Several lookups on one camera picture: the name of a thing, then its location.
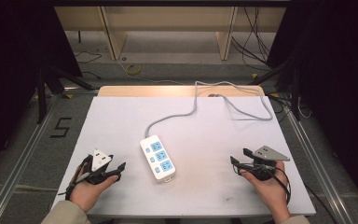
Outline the person's left hand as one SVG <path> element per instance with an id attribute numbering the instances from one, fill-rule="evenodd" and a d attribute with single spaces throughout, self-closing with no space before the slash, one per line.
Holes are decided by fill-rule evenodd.
<path id="1" fill-rule="evenodd" d="M 75 203 L 87 213 L 97 203 L 100 195 L 117 180 L 118 176 L 113 175 L 98 185 L 92 185 L 87 181 L 78 183 L 73 189 L 69 201 Z"/>

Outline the dark curtain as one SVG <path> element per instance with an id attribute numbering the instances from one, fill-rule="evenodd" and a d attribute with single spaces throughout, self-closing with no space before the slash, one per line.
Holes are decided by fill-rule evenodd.
<path id="1" fill-rule="evenodd" d="M 358 188 L 358 0 L 289 0 L 268 63 L 287 59 Z"/>
<path id="2" fill-rule="evenodd" d="M 81 75 L 55 7 L 38 0 L 0 0 L 0 152 L 37 86 L 59 68 Z"/>

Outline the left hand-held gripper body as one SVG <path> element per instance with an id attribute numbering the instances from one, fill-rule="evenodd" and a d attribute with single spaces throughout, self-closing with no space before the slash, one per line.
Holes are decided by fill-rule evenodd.
<path id="1" fill-rule="evenodd" d="M 95 149 L 93 154 L 89 156 L 87 165 L 84 168 L 84 173 L 88 174 L 85 180 L 92 185 L 104 182 L 106 169 L 110 162 L 108 155 L 99 149 Z"/>

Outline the yellow tape roll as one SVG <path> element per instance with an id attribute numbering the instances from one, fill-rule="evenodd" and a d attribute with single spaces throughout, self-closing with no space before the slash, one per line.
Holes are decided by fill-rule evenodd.
<path id="1" fill-rule="evenodd" d="M 141 66 L 139 64 L 130 64 L 125 68 L 125 71 L 129 76 L 136 76 L 141 72 Z"/>

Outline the white power strip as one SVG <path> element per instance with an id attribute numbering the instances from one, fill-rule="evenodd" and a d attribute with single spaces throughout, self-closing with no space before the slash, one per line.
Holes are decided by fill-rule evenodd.
<path id="1" fill-rule="evenodd" d="M 162 142 L 156 135 L 140 141 L 140 146 L 149 167 L 158 182 L 169 182 L 176 173 L 176 168 Z"/>

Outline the wooden desk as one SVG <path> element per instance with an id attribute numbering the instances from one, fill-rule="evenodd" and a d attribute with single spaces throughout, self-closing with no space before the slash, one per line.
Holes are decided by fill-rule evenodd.
<path id="1" fill-rule="evenodd" d="M 111 58 L 119 58 L 132 31 L 213 32 L 225 61 L 235 32 L 249 32 L 251 19 L 262 33 L 279 30 L 283 7 L 56 7 L 65 31 L 102 31 Z"/>

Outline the white table mat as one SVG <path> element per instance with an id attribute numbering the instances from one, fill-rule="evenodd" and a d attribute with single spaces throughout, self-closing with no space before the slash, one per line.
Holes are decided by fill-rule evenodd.
<path id="1" fill-rule="evenodd" d="M 140 141 L 157 135 L 176 168 L 167 183 L 153 176 Z M 230 157 L 268 146 L 291 154 L 269 99 L 245 97 L 96 97 L 62 178 L 100 149 L 126 168 L 90 210 L 107 217 L 250 217 L 268 209 L 253 186 L 234 173 Z"/>

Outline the person's right hand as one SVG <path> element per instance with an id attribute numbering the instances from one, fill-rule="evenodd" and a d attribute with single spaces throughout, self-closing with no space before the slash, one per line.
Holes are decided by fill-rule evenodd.
<path id="1" fill-rule="evenodd" d="M 260 181 L 251 173 L 241 171 L 241 175 L 254 187 L 261 201 L 273 216 L 290 214 L 286 202 L 286 187 L 288 180 L 285 176 L 285 167 L 282 161 L 276 162 L 275 177 L 266 181 Z"/>

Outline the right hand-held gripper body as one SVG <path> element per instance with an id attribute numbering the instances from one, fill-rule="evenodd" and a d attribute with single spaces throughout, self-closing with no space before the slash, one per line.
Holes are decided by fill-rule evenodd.
<path id="1" fill-rule="evenodd" d="M 288 156 L 271 147 L 262 146 L 253 151 L 255 156 L 251 164 L 246 164 L 248 171 L 260 181 L 271 179 L 275 175 L 277 161 L 290 161 Z"/>

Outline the metal floor rail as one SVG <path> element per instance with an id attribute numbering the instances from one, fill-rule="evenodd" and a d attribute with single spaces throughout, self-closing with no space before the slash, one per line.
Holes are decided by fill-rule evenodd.
<path id="1" fill-rule="evenodd" d="M 15 160 L 15 164 L 10 170 L 7 179 L 0 185 L 0 217 L 3 215 L 29 161 L 36 151 L 37 145 L 39 144 L 40 139 L 51 120 L 52 113 L 60 99 L 60 95 L 51 96 L 46 115 L 36 123 L 30 138 L 27 140 L 27 144 L 21 150 L 20 156 Z"/>
<path id="2" fill-rule="evenodd" d="M 315 173 L 322 190 L 324 191 L 324 195 L 330 204 L 337 224 L 354 224 L 353 218 L 351 217 L 346 204 L 340 197 L 332 179 L 328 176 L 327 170 L 324 168 L 322 161 L 318 157 L 303 125 L 296 119 L 293 112 L 288 107 L 284 107 L 283 110 L 285 111 L 300 145 L 310 162 L 310 166 Z"/>

